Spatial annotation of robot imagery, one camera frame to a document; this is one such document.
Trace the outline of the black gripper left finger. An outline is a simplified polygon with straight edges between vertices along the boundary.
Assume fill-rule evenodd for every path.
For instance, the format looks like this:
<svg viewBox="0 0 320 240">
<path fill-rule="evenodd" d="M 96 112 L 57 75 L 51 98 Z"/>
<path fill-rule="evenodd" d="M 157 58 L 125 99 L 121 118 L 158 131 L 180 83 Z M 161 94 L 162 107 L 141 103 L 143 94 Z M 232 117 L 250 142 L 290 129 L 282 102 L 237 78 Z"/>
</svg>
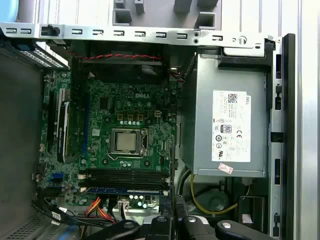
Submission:
<svg viewBox="0 0 320 240">
<path fill-rule="evenodd" d="M 142 224 L 122 220 L 91 235 L 92 240 L 172 240 L 173 220 L 168 216 L 147 216 Z"/>
</svg>

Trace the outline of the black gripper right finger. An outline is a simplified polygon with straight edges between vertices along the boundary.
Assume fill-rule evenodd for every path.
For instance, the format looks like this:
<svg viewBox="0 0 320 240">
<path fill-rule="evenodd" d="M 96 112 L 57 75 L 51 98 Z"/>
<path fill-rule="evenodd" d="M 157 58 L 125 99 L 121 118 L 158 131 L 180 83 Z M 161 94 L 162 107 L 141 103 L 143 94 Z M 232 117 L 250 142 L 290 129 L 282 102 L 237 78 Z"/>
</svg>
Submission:
<svg viewBox="0 0 320 240">
<path fill-rule="evenodd" d="M 267 234 L 232 220 L 221 220 L 212 227 L 202 216 L 183 218 L 185 240 L 272 240 Z"/>
</svg>

